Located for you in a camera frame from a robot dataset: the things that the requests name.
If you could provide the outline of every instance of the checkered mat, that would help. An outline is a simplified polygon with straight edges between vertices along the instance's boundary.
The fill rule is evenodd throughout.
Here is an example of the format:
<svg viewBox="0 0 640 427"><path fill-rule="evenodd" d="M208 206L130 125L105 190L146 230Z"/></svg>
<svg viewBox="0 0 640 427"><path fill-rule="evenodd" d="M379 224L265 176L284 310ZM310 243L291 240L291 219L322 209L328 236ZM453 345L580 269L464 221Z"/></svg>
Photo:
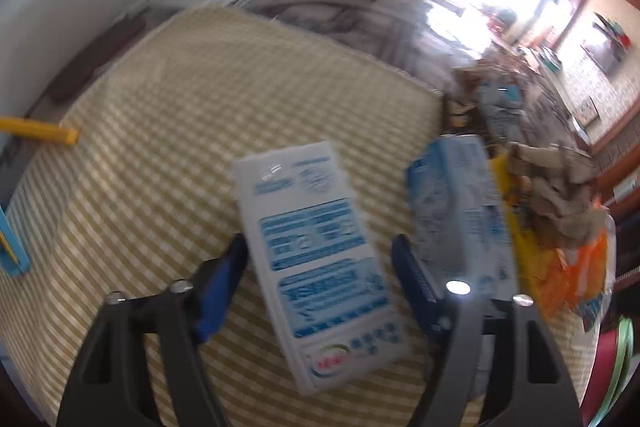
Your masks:
<svg viewBox="0 0 640 427"><path fill-rule="evenodd" d="M202 358L235 425L404 426L424 387L425 342L392 274L390 240L411 232L404 168L436 136L439 119L437 96L404 74L235 10L190 10L145 38L66 115L63 124L81 130L79 144L43 144L8 210L33 266L16 280L0 274L0 335L47 420L55 422L108 292L157 293L222 253L241 229L236 158L329 139L409 317L414 353L301 397L249 267ZM569 338L574 327L562 321L554 332ZM156 401L174 426L158 347L150 335ZM562 341L561 349L583 393L593 353L576 355ZM465 422L478 413L472 403Z"/></svg>

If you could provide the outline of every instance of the screw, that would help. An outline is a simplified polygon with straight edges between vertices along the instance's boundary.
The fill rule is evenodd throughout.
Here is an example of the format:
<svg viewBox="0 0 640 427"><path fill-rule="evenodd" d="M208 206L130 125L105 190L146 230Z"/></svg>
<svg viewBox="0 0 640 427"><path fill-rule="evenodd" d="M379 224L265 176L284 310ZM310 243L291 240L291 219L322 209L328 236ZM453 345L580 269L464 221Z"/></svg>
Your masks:
<svg viewBox="0 0 640 427"><path fill-rule="evenodd" d="M105 300L107 304L120 304L127 300L127 296L122 292L111 292Z"/></svg>
<svg viewBox="0 0 640 427"><path fill-rule="evenodd" d="M185 293L193 288L193 284L188 279L178 279L169 286L171 293Z"/></svg>

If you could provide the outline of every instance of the blue and white carton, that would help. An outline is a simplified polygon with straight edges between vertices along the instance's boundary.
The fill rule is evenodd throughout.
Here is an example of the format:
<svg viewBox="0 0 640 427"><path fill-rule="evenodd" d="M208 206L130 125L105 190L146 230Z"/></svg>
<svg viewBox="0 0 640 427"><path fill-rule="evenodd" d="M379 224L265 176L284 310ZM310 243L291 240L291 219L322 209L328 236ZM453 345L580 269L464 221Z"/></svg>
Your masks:
<svg viewBox="0 0 640 427"><path fill-rule="evenodd" d="M248 156L235 175L260 288L300 393L407 354L402 317L331 145Z"/></svg>
<svg viewBox="0 0 640 427"><path fill-rule="evenodd" d="M502 198L481 139L445 135L407 169L415 254L444 286L511 301L517 281Z"/></svg>

